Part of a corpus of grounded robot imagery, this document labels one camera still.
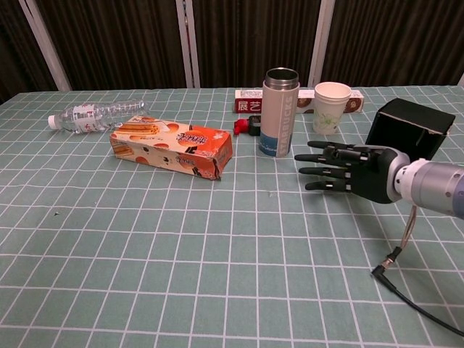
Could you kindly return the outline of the right robot hand, black fingers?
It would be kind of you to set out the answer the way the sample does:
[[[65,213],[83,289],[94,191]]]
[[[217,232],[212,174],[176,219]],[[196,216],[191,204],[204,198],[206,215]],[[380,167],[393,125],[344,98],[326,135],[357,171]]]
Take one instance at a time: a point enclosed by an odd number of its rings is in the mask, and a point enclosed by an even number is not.
[[[320,163],[320,167],[301,167],[299,173],[318,175],[320,181],[305,185],[308,191],[351,192],[380,204],[401,199],[394,189],[397,172],[410,164],[407,154],[387,146],[309,141],[319,154],[297,154],[296,161]]]

